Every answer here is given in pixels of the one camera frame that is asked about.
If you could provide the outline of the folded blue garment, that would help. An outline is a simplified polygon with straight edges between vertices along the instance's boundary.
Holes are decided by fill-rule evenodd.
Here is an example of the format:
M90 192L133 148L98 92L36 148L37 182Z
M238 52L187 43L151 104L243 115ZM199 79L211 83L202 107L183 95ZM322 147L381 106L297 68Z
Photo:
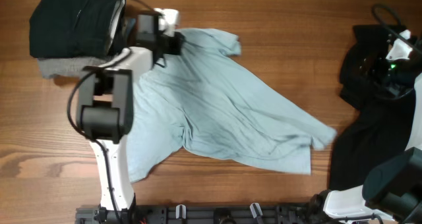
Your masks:
M135 18L127 18L125 20L125 36L126 36L126 38L129 37L131 31L135 27L135 24L136 24L136 19Z

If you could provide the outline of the black t-shirt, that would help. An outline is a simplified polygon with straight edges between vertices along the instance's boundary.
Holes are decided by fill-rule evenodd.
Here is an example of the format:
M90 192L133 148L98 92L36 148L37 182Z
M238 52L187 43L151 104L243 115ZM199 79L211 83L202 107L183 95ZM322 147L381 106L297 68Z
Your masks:
M405 150L415 111L412 82L399 84L396 65L392 81L401 86L399 96L376 96L355 73L357 63L370 52L387 55L392 36L379 25L355 25L356 43L346 53L340 69L340 97L359 115L336 139L330 162L330 190L347 190L363 184L370 170Z

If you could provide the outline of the light blue t-shirt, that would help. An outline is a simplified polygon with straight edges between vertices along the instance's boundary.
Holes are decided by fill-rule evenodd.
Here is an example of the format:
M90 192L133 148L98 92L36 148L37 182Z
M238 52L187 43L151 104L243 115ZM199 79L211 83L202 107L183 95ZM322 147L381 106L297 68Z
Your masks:
M233 56L238 37L217 29L182 30L180 55L166 55L134 84L135 117L127 138L129 178L136 182L172 153L308 175L311 150L336 131L267 86Z

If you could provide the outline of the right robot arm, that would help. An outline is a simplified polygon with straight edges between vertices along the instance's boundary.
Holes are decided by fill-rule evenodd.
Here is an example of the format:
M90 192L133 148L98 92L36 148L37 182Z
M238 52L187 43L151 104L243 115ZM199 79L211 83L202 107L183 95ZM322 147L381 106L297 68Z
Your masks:
M340 71L340 97L359 116L334 143L328 189L300 208L278 210L300 223L421 222L421 58L415 38L355 35Z

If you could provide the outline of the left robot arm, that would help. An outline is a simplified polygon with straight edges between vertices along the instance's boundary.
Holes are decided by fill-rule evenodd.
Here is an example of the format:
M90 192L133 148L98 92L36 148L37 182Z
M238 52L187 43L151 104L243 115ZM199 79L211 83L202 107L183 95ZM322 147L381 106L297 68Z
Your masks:
M135 45L111 61L84 67L72 92L78 98L69 121L85 137L96 156L102 197L100 211L128 212L135 193L129 180L126 146L134 120L133 84L153 67L165 67L165 55L181 52L183 36L175 9L154 9L137 16Z

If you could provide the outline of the folded dark green trousers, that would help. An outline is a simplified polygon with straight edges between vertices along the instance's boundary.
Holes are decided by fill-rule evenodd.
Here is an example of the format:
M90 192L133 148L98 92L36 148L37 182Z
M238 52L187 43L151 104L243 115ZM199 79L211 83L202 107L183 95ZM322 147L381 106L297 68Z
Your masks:
M103 58L125 47L126 0L41 0L30 17L34 58Z

